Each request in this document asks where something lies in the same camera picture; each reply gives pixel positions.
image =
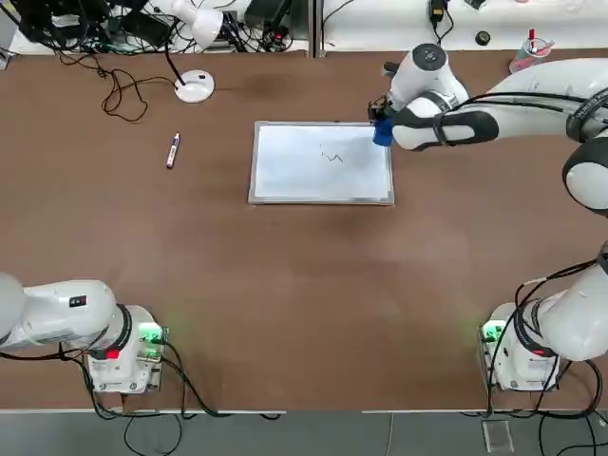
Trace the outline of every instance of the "table surface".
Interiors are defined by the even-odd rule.
[[[478,94],[511,55],[450,61]],[[178,68],[209,70],[216,92],[189,105],[170,85],[144,85],[137,124],[103,113],[110,82],[93,71],[15,59],[0,74],[0,268],[26,285],[99,278],[144,305],[220,409],[482,409],[478,325],[522,281],[593,257],[606,238],[606,220],[562,188],[575,143],[394,146],[394,207],[247,204],[255,121],[365,121],[389,86],[381,65],[401,57],[178,56]],[[171,77],[161,55],[101,62]],[[135,114],[135,94],[124,97],[122,113]],[[2,409],[90,408],[76,366],[1,366]],[[587,403],[593,382],[584,365],[573,373],[549,408]],[[168,372],[160,393],[130,402],[176,409],[179,397]],[[534,399],[503,393],[495,404]]]

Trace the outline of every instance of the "electronic device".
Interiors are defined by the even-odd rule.
[[[141,12],[147,1],[11,0],[19,18],[2,3],[0,10],[30,41],[54,50],[78,49],[89,38],[110,43],[117,29],[127,29],[130,34],[159,47],[168,37],[169,26]],[[110,14],[110,6],[114,5],[132,8],[118,26]]]
[[[568,194],[608,217],[608,59],[532,66],[472,99],[454,77],[447,54],[434,44],[416,47],[389,74],[389,92],[369,105],[375,142],[395,139],[405,149],[421,151],[565,133],[580,143],[562,170]],[[607,296],[604,246],[568,290],[496,309],[479,335],[495,367],[485,374],[505,390],[551,390],[561,358],[589,360],[608,350]]]
[[[156,48],[160,48],[170,36],[171,27],[163,21],[132,10],[120,21],[122,29],[134,36],[144,39]]]
[[[251,29],[276,29],[291,3],[292,0],[252,0],[245,11],[245,24]]]

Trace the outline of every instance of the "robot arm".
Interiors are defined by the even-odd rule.
[[[563,167],[568,193],[608,217],[606,87],[608,59],[578,59],[532,66],[469,99],[446,53],[425,44],[404,59],[389,93],[370,104],[369,115],[376,125],[375,142],[387,145],[394,138],[416,151],[565,133],[581,143]],[[500,350],[496,369],[504,388],[541,390],[556,356],[580,361],[608,350],[607,257],[602,251],[598,263],[569,290],[527,306],[514,328],[505,330],[503,346],[512,354],[502,359]],[[513,303],[502,305],[490,322],[505,322],[513,309]]]
[[[88,355],[97,391],[139,393],[157,386],[165,337],[146,309],[117,304],[99,280],[24,288],[0,273],[0,351],[66,343]]]
[[[608,217],[607,87],[608,59],[576,59],[532,66],[469,99],[447,54],[424,44],[404,59],[389,93],[370,105],[369,114],[375,141],[394,138],[415,151],[565,133],[582,143],[564,166],[568,193]]]

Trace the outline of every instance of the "lamp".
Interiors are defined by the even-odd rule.
[[[208,48],[213,43],[223,23],[223,13],[221,11],[208,8],[197,9],[185,0],[173,0],[170,11],[171,14],[190,26],[192,37],[203,49]],[[213,76],[200,69],[191,69],[180,74],[169,57],[168,42],[164,45],[164,54],[171,69],[178,77],[175,82],[175,94],[180,100],[187,103],[198,103],[211,96],[216,88]]]

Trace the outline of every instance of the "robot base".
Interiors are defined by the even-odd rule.
[[[141,306],[125,306],[131,314],[131,335],[116,359],[88,357],[88,371],[98,392],[137,394],[159,387],[159,359],[146,358],[147,344],[142,341],[141,324],[155,325],[152,314]]]
[[[515,333],[513,321],[509,323],[506,330],[504,329],[506,321],[513,312],[515,312],[514,303],[503,304],[492,313],[490,319],[480,328],[479,337],[484,381],[487,384],[498,338],[502,331],[506,331],[496,355],[491,386],[498,387],[501,390],[516,391],[542,391],[545,388],[551,390],[556,386],[558,370],[553,371],[548,383],[547,378],[553,370],[556,359],[555,357],[538,356],[524,347]]]

